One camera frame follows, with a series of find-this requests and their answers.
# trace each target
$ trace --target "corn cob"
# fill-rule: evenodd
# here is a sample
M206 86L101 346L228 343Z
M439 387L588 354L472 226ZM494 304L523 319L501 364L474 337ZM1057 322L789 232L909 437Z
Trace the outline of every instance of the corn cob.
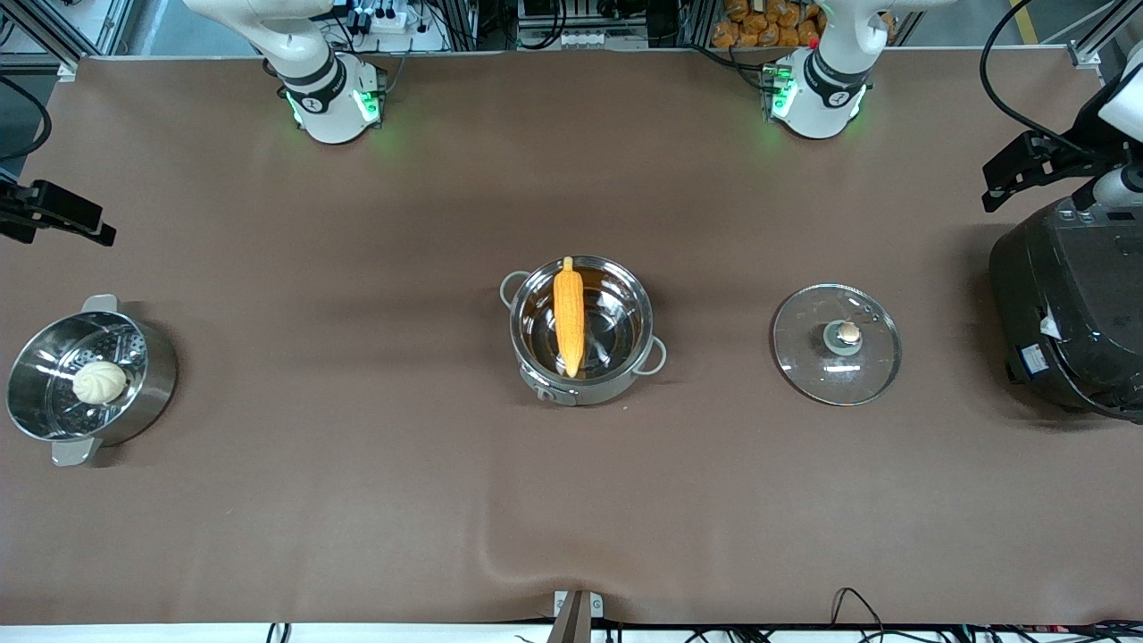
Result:
M584 313L583 276L572 268L572 257L563 257L563 268L555 274L552 283L554 294L555 344L563 359L563 370L568 378L575 378L583 363Z

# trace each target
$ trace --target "bread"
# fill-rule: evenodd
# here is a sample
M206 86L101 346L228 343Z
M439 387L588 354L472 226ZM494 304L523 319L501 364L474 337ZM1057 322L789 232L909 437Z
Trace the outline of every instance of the bread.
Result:
M766 19L772 23L778 23L778 26L792 27L798 25L798 18L801 17L801 7L793 3L786 2L785 0L774 0L769 3L769 9L766 11Z
M746 0L724 0L722 8L726 9L726 17L736 23L750 15L750 3Z
M798 31L793 29L778 30L778 47L797 47Z
M738 25L722 21L714 25L711 32L711 47L728 49L738 40Z
M809 46L810 42L817 40L817 25L814 21L804 21L798 25L798 43L802 47Z
M778 43L778 25L770 24L765 31L758 34L759 47L774 47Z
M759 33L766 31L766 27L769 25L770 24L766 21L766 16L762 14L750 14L742 21L742 32L758 35Z
M897 22L893 19L893 14L885 11L881 14L881 19L885 22L885 26L889 27L889 41L897 35Z

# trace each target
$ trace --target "black cable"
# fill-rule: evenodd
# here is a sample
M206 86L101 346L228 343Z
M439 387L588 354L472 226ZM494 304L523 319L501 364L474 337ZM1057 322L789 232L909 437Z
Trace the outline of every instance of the black cable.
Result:
M862 640L857 643L870 643L873 640L877 640L878 643L882 643L886 636L901 636L902 638L909 638L910 641L917 641L918 643L933 643L932 638L925 638L922 636L909 634L908 632L901 632L900 629L882 629L880 632L874 632L873 634L862 637Z
M448 24L448 21L445 19L445 9L441 9L440 7L435 7L441 13L440 17L438 18L437 14L434 14L433 10L432 10L433 7L427 7L426 8L425 5L426 5L426 2L424 0L422 0L421 1L421 11L417 14L417 16L419 16L421 19L424 21L424 11L427 10L429 15L432 16L433 25L437 27L437 32L440 33L440 37L441 37L442 40L447 41L448 39L445 38L445 33L440 30L440 25L445 25L445 29L447 29L449 33L451 33L453 35L456 35L461 40L467 41L469 38L472 38L472 46L473 47L475 47L475 46L478 46L480 43L480 39L477 37L477 34L469 35L467 33L464 33L462 31L457 31L456 27L454 27L453 25ZM445 42L445 43L448 45L449 50L453 49L453 45L450 42Z
M266 632L266 643L270 643L271 641L273 641L273 638L274 638L274 630L275 629L278 629L278 624L277 622L270 624L270 630ZM283 622L282 624L282 635L281 635L281 638L278 640L278 643L289 643L289 635L290 635L290 630L293 630L293 629L294 629L294 626L291 624Z
M759 91L762 93L767 91L766 87L762 87L757 80L746 75L746 72L743 70L743 66L738 64L738 61L734 59L734 46L727 47L726 55L730 56L730 64L734 65L734 71L738 72L738 78L746 81L746 85L753 87L754 89L758 89Z
M1000 111L1008 114L1008 116L1015 120L1016 122L1020 122L1024 127L1036 131L1037 134L1040 134L1045 138L1052 138L1056 143L1060 143L1061 145L1081 155L1093 159L1100 159L1102 158L1100 154L1090 150L1080 147L1079 145L1064 138L1060 134L1056 134L1055 131L1048 129L1047 127L1036 122L1034 120L1012 108L1010 106L1008 106L1007 103L1000 99L1000 96L998 96L996 90L992 88L992 82L989 80L989 71L988 71L989 54L992 53L992 46L996 45L997 38L1000 35L1000 32L1004 31L1004 27L1008 24L1008 21L1015 17L1016 14L1020 13L1021 9L1026 7L1031 1L1032 0L1020 0L1018 2L1013 5L1012 9L1009 9L1008 13L1005 14L1002 18L1000 18L1000 22L997 23L997 26L992 30L992 33L989 34L989 39L984 41L984 49L981 51L981 85L984 86L984 93L988 94L989 99L991 99L992 103L1000 108Z
M16 31L16 23L8 19L7 16L0 16L0 47L3 47L5 45L8 43L8 39L11 38L11 34L15 31Z
M342 22L341 16L330 11L334 19L337 21L337 26L342 27L342 33L345 35L345 46L350 48L350 54L357 54L357 49L353 47L353 37L350 35L350 30L345 29L345 23Z
M37 136L34 140L32 140L24 147L16 150L15 152L0 155L0 161L6 161L6 160L18 159L21 156L26 156L27 154L42 147L43 144L48 142L48 136L51 136L51 116L48 114L48 107L45 106L45 104L41 103L39 98L33 96L31 91L29 91L27 89L24 89L19 85L16 85L11 80L8 80L2 75L0 75L0 85L7 85L13 91L27 98L27 101L32 103L32 105L34 105L35 108L40 112L40 120L43 123L43 127L40 128L40 135Z
M563 14L562 22L560 22L561 9ZM563 6L563 0L552 0L552 30L547 33L546 37L544 37L544 39L539 42L539 45L525 45L523 42L520 42L519 46L521 49L530 49L533 51L537 51L539 49L546 49L552 45L554 45L555 41L560 39L560 35L563 34L563 29L567 27L567 24L568 24L568 10L567 7Z
M881 632L885 632L885 626L881 624L881 617L878 616L877 611L874 611L872 605L869 604L869 601L861 595L861 592L857 592L853 587L842 587L833 595L833 609L830 612L830 625L837 625L838 616L841 614L841 604L845 603L847 594L856 596L857 600L862 602L862 605L865 605L865 609L869 610L869 613L873 617L873 622L877 624L878 628L880 628Z
M695 51L698 51L700 54L706 56L711 61L714 61L716 63L718 63L718 64L720 64L720 65L722 65L722 66L725 66L727 69L732 69L732 67L735 66L735 64L737 64L737 66L740 66L740 67L742 67L742 69L744 69L746 71L762 71L762 65L749 65L749 64L735 63L735 62L728 61L728 59L724 58L722 56L719 56L714 51L711 51L706 47L703 47L702 45L695 45L693 42L688 42L684 47L686 47L687 49L694 49Z
M510 43L514 43L512 38L512 11L509 10L507 0L496 0L496 19L499 22L501 31L504 33L504 50Z

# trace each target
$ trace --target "table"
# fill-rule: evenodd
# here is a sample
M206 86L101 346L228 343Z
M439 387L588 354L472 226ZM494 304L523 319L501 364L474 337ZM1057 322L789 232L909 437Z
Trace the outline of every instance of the table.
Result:
M344 146L256 61L85 61L25 179L119 239L0 247L0 357L114 291L179 384L95 468L0 431L0 620L489 621L589 587L626 621L822 622L845 585L896 622L1138 617L1143 434L1004 379L988 250L1076 183L982 211L1020 126L976 56L888 53L824 142L696 54L414 58ZM1058 128L1097 87L1061 49L994 77ZM671 349L600 408L537 403L496 295L568 252L639 275ZM903 336L861 408L769 355L832 280Z

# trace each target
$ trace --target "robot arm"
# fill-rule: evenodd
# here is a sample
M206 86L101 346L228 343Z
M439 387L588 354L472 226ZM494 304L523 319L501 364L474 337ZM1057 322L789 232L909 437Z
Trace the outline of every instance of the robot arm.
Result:
M184 0L254 45L286 86L299 127L322 143L345 143L381 124L385 73L329 47L307 18L333 0Z
M1016 192L1072 176L1090 180L1072 193L1080 210L1143 206L1143 53L1085 104L1071 128L1057 136L1029 130L984 164L985 211Z
M829 138L857 115L865 79L889 40L878 15L889 9L919 10L956 0L825 0L825 33L814 50L798 49L778 61L792 70L792 86L770 114L796 134Z

